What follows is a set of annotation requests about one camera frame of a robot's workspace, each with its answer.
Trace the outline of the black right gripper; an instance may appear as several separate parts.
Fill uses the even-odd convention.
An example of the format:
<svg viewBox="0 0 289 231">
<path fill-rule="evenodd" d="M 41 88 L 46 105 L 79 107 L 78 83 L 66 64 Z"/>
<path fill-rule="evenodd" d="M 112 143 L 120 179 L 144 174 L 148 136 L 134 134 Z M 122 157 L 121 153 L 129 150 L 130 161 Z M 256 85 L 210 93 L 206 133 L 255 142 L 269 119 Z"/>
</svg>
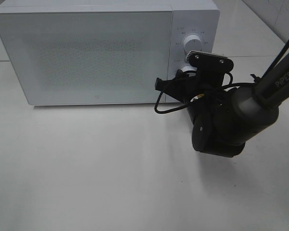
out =
<svg viewBox="0 0 289 231">
<path fill-rule="evenodd" d="M 223 86 L 225 73 L 178 69 L 175 78 L 162 80 L 156 78 L 155 90 L 163 92 L 182 105 L 171 108 L 171 111 L 211 109 L 222 105 L 225 91 Z"/>
</svg>

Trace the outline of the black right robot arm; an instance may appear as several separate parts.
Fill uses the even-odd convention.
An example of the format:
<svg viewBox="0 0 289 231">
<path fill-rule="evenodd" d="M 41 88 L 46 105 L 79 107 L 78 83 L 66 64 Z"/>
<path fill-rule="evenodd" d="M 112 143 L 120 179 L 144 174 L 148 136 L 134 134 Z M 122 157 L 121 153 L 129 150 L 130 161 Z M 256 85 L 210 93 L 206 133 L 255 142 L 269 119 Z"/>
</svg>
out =
<svg viewBox="0 0 289 231">
<path fill-rule="evenodd" d="M 155 89 L 181 103 L 173 112 L 188 111 L 196 151 L 234 157 L 247 140 L 277 121 L 279 106 L 289 98 L 289 39 L 261 77 L 253 76 L 252 83 L 224 85 L 233 61 L 204 51 L 204 34 L 196 31 L 198 13 L 175 14 L 176 32 L 182 30 L 179 23 L 184 19 L 190 30 L 183 31 L 174 50 L 184 51 L 186 66 L 177 69 L 173 79 L 157 78 Z"/>
</svg>

